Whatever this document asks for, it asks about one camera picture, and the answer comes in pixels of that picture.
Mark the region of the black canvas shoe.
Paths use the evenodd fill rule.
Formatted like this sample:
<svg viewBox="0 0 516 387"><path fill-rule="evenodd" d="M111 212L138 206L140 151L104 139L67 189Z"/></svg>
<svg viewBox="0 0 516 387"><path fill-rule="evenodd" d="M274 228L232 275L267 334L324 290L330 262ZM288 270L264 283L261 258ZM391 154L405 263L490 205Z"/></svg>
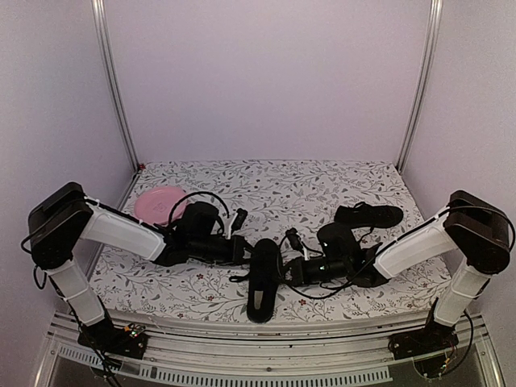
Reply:
<svg viewBox="0 0 516 387"><path fill-rule="evenodd" d="M247 316L253 323L266 323L274 313L279 277L280 250L272 239L259 240L251 254L248 278Z"/></svg>
<svg viewBox="0 0 516 387"><path fill-rule="evenodd" d="M404 212L396 206L372 206L359 202L353 207L339 206L334 221L354 228L391 228L403 220Z"/></svg>

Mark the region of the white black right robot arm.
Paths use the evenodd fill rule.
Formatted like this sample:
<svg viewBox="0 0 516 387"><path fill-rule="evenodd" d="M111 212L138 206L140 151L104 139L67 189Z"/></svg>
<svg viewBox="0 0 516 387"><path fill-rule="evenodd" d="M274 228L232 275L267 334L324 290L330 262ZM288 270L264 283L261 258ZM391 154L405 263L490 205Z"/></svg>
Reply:
<svg viewBox="0 0 516 387"><path fill-rule="evenodd" d="M280 278L291 289L334 279L343 284L332 287L331 295L352 286L376 288L428 260L449 252L461 254L459 268L436 296L417 335L417 345L433 352L491 279L508 268L515 225L502 210L458 190L435 215L386 245L362 248L352 230L338 222L322 227L317 238L320 256L300 256L289 263L278 260Z"/></svg>

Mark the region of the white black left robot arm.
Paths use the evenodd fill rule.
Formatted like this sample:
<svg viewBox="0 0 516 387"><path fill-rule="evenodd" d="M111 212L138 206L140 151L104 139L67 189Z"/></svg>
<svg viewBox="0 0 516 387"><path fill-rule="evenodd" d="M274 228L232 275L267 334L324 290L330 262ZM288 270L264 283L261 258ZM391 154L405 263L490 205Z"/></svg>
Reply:
<svg viewBox="0 0 516 387"><path fill-rule="evenodd" d="M248 213L234 214L224 205L179 199L164 224L153 225L87 196L69 182L33 208L28 235L20 247L46 274L69 304L89 337L103 350L114 349L120 334L110 322L102 300L73 258L78 243L88 241L129 252L161 267L197 260L207 264L245 264L252 245L238 231Z"/></svg>

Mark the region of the floral patterned table mat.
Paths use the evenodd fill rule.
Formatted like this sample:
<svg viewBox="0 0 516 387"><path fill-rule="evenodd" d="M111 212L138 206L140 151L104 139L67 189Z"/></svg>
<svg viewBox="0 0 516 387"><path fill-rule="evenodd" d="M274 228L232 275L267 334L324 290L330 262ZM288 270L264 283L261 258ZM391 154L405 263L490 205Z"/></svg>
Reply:
<svg viewBox="0 0 516 387"><path fill-rule="evenodd" d="M124 206L134 209L143 192L177 186L193 200L217 202L229 210L245 209L240 234L255 243L281 241L294 227L310 248L318 248L317 230L339 206L366 202L391 205L404 212L390 229L355 232L365 247L387 244L417 226L422 216L394 166L381 161L239 160L151 163L140 175ZM246 268L209 266L196 261L164 268L138 256L104 247L90 284L114 311L202 322L247 323L248 286L231 283ZM428 310L450 280L442 258L395 277L386 285L351 287L330 295L317 285L294 292L280 287L274 323L319 323L376 318Z"/></svg>

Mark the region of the pink plastic plate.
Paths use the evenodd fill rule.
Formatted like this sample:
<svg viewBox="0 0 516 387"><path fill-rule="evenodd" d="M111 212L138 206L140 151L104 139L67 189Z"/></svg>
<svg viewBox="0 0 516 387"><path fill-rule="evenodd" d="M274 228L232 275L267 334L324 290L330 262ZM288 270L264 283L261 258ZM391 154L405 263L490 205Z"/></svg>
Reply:
<svg viewBox="0 0 516 387"><path fill-rule="evenodd" d="M175 186L161 186L143 192L135 201L134 215L148 224L166 225L174 205L186 195Z"/></svg>

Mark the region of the aluminium front rail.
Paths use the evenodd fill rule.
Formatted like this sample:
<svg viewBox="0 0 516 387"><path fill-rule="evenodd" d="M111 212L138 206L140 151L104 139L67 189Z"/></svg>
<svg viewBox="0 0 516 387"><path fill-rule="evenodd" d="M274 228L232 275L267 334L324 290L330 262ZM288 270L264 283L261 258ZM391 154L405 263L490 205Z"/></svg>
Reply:
<svg viewBox="0 0 516 387"><path fill-rule="evenodd" d="M333 322L201 322L113 311L116 326L146 326L140 360L117 356L117 386L507 386L480 314L457 324L451 372L431 377L437 353L396 359L389 338L426 314Z"/></svg>

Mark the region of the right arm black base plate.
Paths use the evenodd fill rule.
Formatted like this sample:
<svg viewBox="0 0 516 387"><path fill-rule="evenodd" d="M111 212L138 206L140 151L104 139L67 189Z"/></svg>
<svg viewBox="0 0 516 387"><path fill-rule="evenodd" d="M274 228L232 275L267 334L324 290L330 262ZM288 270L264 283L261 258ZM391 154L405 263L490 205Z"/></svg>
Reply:
<svg viewBox="0 0 516 387"><path fill-rule="evenodd" d="M395 360L400 360L441 351L458 343L454 327L428 323L419 329L391 335L388 349Z"/></svg>

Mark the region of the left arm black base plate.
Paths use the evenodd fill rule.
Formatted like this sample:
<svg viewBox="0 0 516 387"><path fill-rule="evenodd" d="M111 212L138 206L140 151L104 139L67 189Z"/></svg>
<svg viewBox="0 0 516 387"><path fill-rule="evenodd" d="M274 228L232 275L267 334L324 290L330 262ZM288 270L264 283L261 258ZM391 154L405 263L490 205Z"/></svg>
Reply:
<svg viewBox="0 0 516 387"><path fill-rule="evenodd" d="M116 327L110 320L80 328L77 342L84 346L114 355L142 360L148 344L146 326L130 323Z"/></svg>

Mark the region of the left aluminium frame post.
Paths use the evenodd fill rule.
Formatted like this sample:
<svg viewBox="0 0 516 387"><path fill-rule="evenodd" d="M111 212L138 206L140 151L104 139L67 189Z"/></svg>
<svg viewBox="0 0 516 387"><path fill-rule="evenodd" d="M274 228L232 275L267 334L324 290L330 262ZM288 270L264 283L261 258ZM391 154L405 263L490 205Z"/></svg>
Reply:
<svg viewBox="0 0 516 387"><path fill-rule="evenodd" d="M132 170L134 173L138 173L140 162L137 156L135 143L129 127L127 114L123 105L123 97L119 87L119 80L116 73L114 56L110 43L105 2L103 0L92 0L91 5L94 18L94 27L97 34L103 66L106 73L107 85L110 91L110 98L113 103L115 117L119 125L123 146Z"/></svg>

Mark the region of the aluminium frame post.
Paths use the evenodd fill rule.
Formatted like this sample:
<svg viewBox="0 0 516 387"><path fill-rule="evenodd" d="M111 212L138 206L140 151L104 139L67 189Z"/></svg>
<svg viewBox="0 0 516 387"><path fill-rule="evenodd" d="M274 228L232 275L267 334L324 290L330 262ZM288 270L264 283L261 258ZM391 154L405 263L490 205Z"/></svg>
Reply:
<svg viewBox="0 0 516 387"><path fill-rule="evenodd" d="M135 143L129 127L127 114L123 105L123 97L119 87L119 80L116 73L114 56L110 43L105 2L103 0L92 0L91 5L94 18L94 27L97 34L103 66L106 73L107 85L110 91L110 98L113 103L115 117L119 125L123 146L132 170L134 173L138 173L140 162L137 156Z"/></svg>
<svg viewBox="0 0 516 387"><path fill-rule="evenodd" d="M397 156L396 170L402 175L409 162L410 152L414 144L418 123L426 97L427 86L431 78L432 65L439 40L439 29L443 14L443 0L431 0L427 23L427 32L422 50L422 60L414 99L402 139L400 152Z"/></svg>

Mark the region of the right aluminium frame post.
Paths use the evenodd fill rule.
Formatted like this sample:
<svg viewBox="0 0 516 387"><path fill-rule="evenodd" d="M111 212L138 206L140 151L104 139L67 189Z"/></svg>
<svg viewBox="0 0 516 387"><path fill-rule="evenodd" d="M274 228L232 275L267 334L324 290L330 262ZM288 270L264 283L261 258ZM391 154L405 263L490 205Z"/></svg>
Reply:
<svg viewBox="0 0 516 387"><path fill-rule="evenodd" d="M409 162L410 152L414 144L418 123L426 97L427 86L431 78L432 65L439 40L439 29L443 14L443 0L431 0L427 23L427 32L422 50L422 60L414 99L402 139L400 152L397 156L396 170L402 175Z"/></svg>

